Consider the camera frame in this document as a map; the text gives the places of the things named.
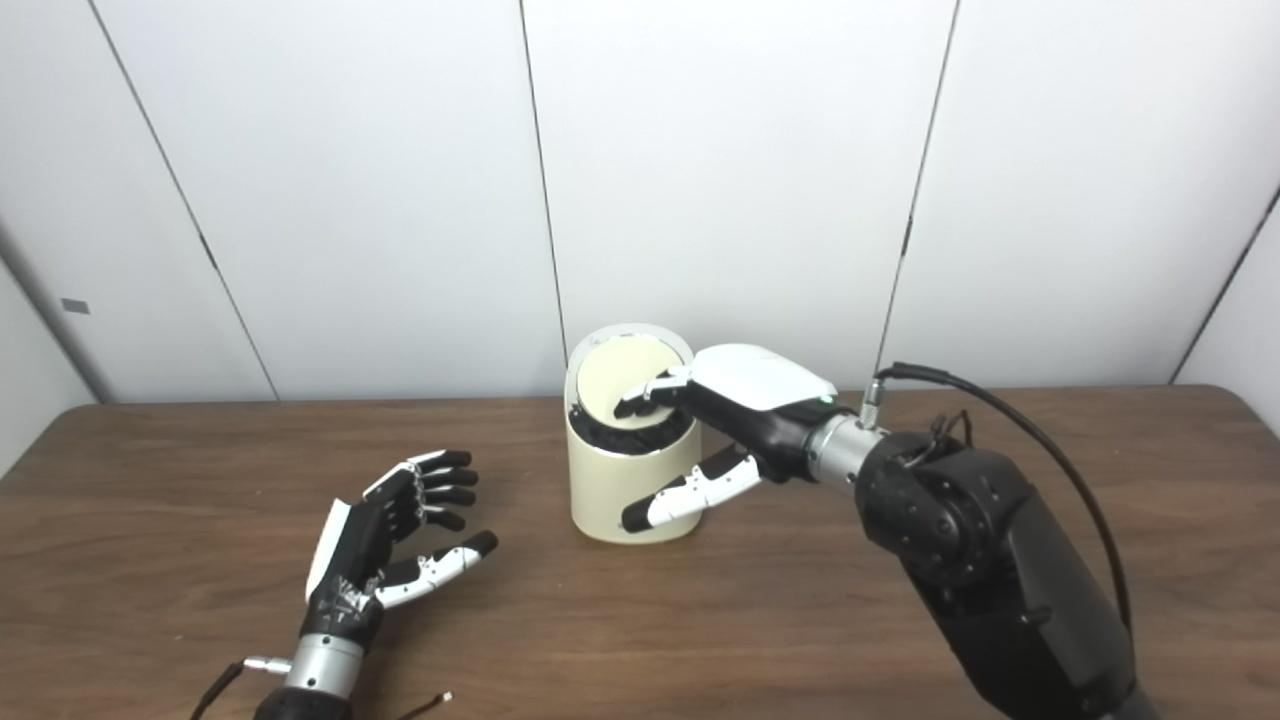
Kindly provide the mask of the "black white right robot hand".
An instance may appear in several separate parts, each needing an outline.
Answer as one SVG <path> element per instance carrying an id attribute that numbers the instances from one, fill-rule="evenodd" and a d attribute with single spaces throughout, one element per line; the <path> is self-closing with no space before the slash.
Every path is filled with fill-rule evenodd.
<path id="1" fill-rule="evenodd" d="M 826 421 L 849 414 L 835 402 L 836 393 L 829 380 L 755 345 L 704 348 L 690 364 L 625 391 L 613 409 L 618 419 L 669 407 L 731 443 L 626 506 L 621 528 L 630 534 L 655 529 L 722 505 L 763 480 L 814 482 L 809 441 Z"/>

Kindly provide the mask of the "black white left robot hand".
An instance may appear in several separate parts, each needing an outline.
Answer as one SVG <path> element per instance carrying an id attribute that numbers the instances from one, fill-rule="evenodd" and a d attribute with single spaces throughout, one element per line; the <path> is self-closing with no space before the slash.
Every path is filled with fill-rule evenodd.
<path id="1" fill-rule="evenodd" d="M 454 509 L 477 500 L 471 462 L 467 451 L 421 454 L 397 462 L 357 502 L 334 500 L 305 584 L 301 637 L 329 635 L 366 651 L 388 610 L 438 591 L 498 547 L 497 534 L 481 530 L 430 553 L 392 557 L 419 530 L 466 528 Z"/>

